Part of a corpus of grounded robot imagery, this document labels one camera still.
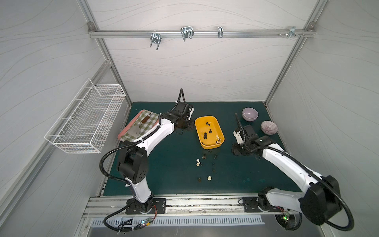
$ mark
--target white wire basket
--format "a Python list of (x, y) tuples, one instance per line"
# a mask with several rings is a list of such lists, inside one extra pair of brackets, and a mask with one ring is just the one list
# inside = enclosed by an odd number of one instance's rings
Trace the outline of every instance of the white wire basket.
[(120, 85), (94, 85), (88, 79), (45, 139), (66, 153), (100, 153), (124, 99)]

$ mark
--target yellow tray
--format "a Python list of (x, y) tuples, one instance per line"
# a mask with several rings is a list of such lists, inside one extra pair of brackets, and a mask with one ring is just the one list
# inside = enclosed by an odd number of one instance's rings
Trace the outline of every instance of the yellow tray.
[[(221, 146), (225, 141), (224, 134), (222, 133), (221, 127), (218, 121), (213, 116), (199, 117), (195, 120), (195, 126), (197, 130), (197, 135), (199, 136), (200, 144), (204, 149), (213, 149)], [(204, 133), (207, 133), (207, 139), (204, 139)], [(221, 139), (220, 143), (216, 144), (216, 135)]]

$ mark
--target purple bowl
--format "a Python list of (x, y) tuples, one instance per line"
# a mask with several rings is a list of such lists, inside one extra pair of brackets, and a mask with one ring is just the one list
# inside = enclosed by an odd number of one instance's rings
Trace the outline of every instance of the purple bowl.
[(254, 121), (258, 117), (258, 111), (256, 111), (253, 108), (244, 108), (242, 110), (242, 117), (246, 121), (249, 121), (249, 122)]
[(271, 121), (263, 121), (261, 124), (261, 129), (267, 135), (273, 135), (278, 132), (278, 126)]

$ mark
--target white wall panel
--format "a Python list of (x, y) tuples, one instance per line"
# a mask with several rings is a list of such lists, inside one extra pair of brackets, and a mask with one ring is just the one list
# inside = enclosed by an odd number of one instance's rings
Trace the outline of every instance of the white wall panel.
[[(127, 103), (124, 102), (105, 142), (104, 152), (115, 147), (126, 109)], [(0, 236), (73, 236), (88, 199), (96, 195), (103, 178), (99, 161), (104, 152), (66, 154), (55, 149), (0, 231)]]
[(0, 198), (105, 60), (75, 0), (1, 5)]
[(303, 28), (316, 0), (88, 0), (101, 30)]
[(339, 181), (356, 226), (335, 236), (379, 231), (378, 16), (377, 0), (330, 0), (269, 104), (290, 153)]
[(132, 101), (265, 100), (294, 44), (287, 38), (106, 39)]

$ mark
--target pink tray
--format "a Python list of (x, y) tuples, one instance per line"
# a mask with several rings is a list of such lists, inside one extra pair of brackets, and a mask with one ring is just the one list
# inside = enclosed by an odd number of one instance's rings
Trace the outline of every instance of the pink tray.
[(128, 123), (128, 125), (126, 125), (126, 127), (120, 132), (120, 134), (117, 136), (117, 139), (118, 140), (121, 140), (121, 137), (125, 135), (125, 133), (129, 130), (129, 128), (134, 124), (134, 122), (138, 119), (138, 117), (140, 116), (140, 114), (145, 111), (145, 110), (141, 110), (140, 112), (138, 112), (138, 114), (136, 116), (134, 116), (134, 118)]

